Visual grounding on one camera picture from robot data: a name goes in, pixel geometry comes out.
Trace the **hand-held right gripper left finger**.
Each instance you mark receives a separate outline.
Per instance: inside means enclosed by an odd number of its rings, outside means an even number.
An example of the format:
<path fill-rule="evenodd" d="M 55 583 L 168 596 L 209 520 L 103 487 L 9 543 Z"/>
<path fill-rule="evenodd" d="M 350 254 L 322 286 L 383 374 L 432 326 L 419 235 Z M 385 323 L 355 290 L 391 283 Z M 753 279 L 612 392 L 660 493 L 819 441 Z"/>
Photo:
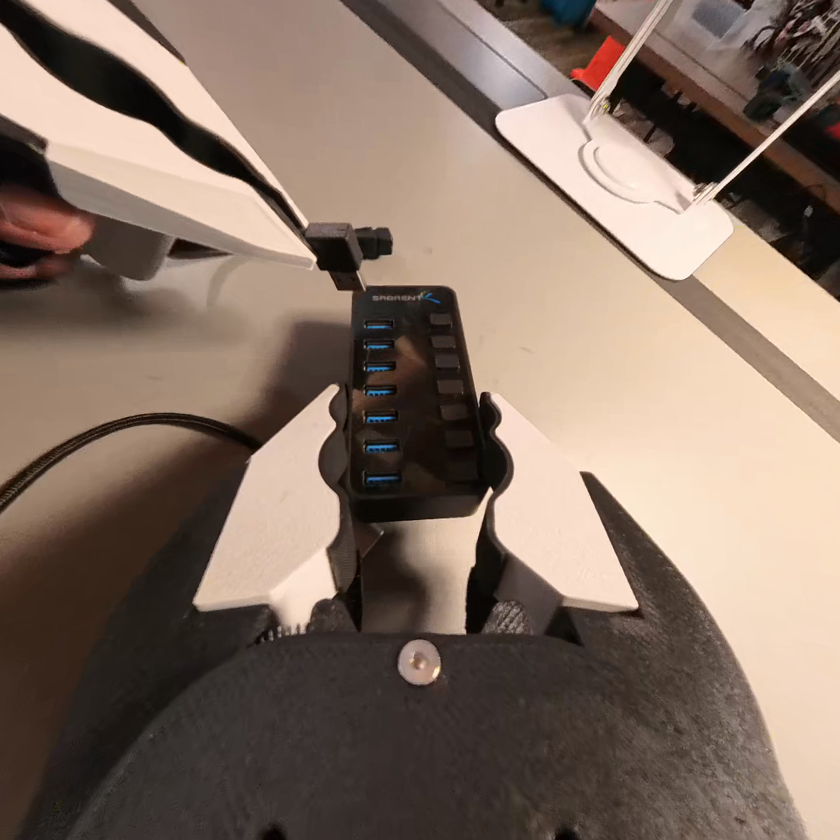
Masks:
<path fill-rule="evenodd" d="M 193 597 L 203 613 L 267 606 L 278 624 L 307 624 L 356 570 L 347 392 L 328 385 L 248 459 Z"/>

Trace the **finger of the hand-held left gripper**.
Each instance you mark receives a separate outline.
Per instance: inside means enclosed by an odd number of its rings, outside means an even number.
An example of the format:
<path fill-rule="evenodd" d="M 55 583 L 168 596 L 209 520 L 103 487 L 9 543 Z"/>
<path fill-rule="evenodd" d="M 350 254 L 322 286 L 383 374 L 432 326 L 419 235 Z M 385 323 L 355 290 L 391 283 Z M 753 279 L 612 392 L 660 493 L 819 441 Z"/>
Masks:
<path fill-rule="evenodd" d="M 90 102 L 160 131 L 180 152 L 247 184 L 290 227 L 308 221 L 179 55 L 131 3 L 27 2 L 26 49 Z"/>
<path fill-rule="evenodd" d="M 58 198 L 169 238 L 315 268 L 304 239 L 247 184 L 195 163 L 157 129 L 70 90 L 6 27 L 1 58 L 2 116 L 46 141 Z"/>

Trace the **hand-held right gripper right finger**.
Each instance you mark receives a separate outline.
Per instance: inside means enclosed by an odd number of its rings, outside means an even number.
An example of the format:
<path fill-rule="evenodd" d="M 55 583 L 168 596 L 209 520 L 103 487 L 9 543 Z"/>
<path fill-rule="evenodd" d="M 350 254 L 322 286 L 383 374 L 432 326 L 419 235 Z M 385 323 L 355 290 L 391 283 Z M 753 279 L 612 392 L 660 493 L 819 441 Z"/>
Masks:
<path fill-rule="evenodd" d="M 633 614 L 638 601 L 581 472 L 496 393 L 479 399 L 490 495 L 467 583 L 467 632 L 514 603 L 532 634 L 558 629 L 569 609 Z"/>

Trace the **glossy black switched usb hub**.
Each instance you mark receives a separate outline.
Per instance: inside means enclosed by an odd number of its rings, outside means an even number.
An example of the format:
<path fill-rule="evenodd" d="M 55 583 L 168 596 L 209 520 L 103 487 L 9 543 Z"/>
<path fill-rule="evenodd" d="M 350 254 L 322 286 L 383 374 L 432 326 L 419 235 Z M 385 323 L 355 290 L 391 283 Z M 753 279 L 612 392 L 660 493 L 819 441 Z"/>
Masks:
<path fill-rule="evenodd" d="M 487 493 L 484 433 L 456 293 L 353 294 L 344 484 L 369 523 L 464 518 Z"/>

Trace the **person's left hand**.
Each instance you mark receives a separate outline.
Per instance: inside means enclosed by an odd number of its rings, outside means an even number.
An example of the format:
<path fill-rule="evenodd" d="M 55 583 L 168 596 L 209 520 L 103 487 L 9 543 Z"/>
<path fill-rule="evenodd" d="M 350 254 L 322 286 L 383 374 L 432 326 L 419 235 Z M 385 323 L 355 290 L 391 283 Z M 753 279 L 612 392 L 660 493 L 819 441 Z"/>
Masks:
<path fill-rule="evenodd" d="M 86 245 L 95 228 L 94 216 L 60 199 L 23 185 L 2 185 L 2 244 L 48 252 L 31 266 L 2 265 L 2 282 L 52 280 L 66 274 L 73 267 L 76 252 Z"/>

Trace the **white stand base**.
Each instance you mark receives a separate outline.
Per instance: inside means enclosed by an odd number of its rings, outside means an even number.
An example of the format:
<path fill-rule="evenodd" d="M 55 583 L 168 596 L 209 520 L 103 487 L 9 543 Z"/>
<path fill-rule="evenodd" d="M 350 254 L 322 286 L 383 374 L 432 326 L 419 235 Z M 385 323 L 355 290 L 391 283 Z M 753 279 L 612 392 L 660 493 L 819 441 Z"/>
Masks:
<path fill-rule="evenodd" d="M 780 137 L 838 167 L 838 2 L 590 2 L 625 46 L 596 90 L 582 85 L 496 116 L 502 139 L 644 267 L 693 275 L 732 236 L 721 204 L 755 203 L 795 227 L 813 194 L 763 158 Z M 635 56 L 672 17 L 699 50 L 742 49 L 758 69 L 743 113 L 777 128 L 756 148 Z"/>

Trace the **wooden workbench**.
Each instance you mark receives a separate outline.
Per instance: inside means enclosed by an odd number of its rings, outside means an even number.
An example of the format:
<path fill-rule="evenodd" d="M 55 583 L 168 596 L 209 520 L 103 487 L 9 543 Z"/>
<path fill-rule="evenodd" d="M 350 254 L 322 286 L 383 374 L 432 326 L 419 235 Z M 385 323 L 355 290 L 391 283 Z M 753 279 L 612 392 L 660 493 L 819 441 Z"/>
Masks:
<path fill-rule="evenodd" d="M 666 87 L 694 103 L 722 127 L 756 148 L 777 128 L 773 119 L 753 122 L 743 113 L 758 69 L 757 60 L 742 49 L 699 50 L 688 24 L 672 17 L 656 28 L 635 56 L 638 64 L 665 81 Z M 789 142 L 790 134 L 775 140 L 763 158 L 794 179 L 834 212 L 838 212 L 838 167 L 821 166 Z"/>

